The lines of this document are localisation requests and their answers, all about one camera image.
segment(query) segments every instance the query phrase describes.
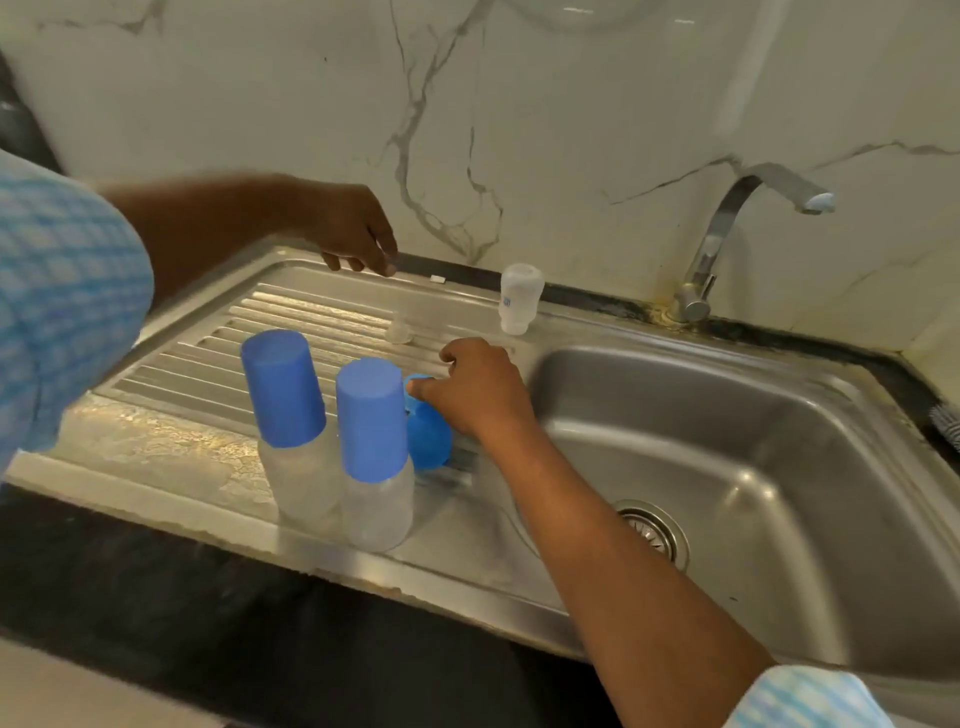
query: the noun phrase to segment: shirt sleeve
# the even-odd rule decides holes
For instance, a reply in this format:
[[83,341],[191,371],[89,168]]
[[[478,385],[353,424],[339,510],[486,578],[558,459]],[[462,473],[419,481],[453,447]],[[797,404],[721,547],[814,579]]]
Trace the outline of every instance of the shirt sleeve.
[[771,667],[750,687],[725,728],[894,728],[870,691],[847,672]]
[[136,231],[83,185],[0,152],[0,473],[136,341],[153,298]]

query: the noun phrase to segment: white marble wall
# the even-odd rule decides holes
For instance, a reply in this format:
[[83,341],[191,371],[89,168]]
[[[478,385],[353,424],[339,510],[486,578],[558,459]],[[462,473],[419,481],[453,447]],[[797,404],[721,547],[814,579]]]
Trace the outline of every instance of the white marble wall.
[[894,351],[960,311],[958,35],[949,0],[0,8],[76,175],[362,181],[407,251],[620,296],[669,297],[735,162],[785,163],[839,209],[757,193],[714,312]]

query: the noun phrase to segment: blue bottle cap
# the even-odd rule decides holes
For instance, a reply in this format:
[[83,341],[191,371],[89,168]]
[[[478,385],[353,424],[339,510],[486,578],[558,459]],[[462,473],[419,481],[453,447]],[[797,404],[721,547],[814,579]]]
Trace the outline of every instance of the blue bottle cap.
[[407,462],[403,374],[386,359],[351,361],[337,373],[340,454],[347,475],[379,483]]
[[310,345],[299,331],[261,331],[240,345],[260,437],[273,448],[295,448],[324,431],[326,410]]
[[419,405],[407,418],[407,441],[414,469],[429,471],[450,459],[453,430],[434,407],[426,402]]
[[407,382],[411,379],[429,379],[430,375],[410,375],[403,380],[403,407],[410,414],[413,414],[417,411],[417,408],[423,404],[422,400],[418,400],[416,397],[411,397],[407,394]]

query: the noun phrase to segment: faucet spout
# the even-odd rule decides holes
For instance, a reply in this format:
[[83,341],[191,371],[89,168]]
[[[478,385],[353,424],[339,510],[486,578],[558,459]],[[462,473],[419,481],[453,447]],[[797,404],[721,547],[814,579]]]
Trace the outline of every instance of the faucet spout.
[[717,256],[720,255],[724,241],[733,229],[737,214],[762,184],[779,192],[804,215],[820,215],[836,209],[832,192],[819,184],[805,180],[782,164],[764,162],[745,169],[724,195],[720,206],[710,218],[707,232],[704,234],[704,239],[700,241],[697,254],[674,294],[668,313],[674,321],[692,324],[709,316],[710,304],[707,302],[707,296],[716,281],[713,265]]

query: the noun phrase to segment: drain strainer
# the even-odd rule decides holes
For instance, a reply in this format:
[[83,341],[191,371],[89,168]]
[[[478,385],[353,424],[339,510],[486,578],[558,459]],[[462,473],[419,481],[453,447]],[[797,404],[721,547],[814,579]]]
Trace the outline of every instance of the drain strainer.
[[676,564],[686,568],[689,551],[680,527],[659,508],[638,501],[620,501],[614,506],[624,521],[646,542]]
[[674,547],[673,539],[670,538],[662,528],[660,528],[648,515],[636,509],[627,509],[620,511],[623,520],[630,524],[630,527],[640,536],[647,540],[647,543],[660,553],[664,554],[670,561],[673,561]]

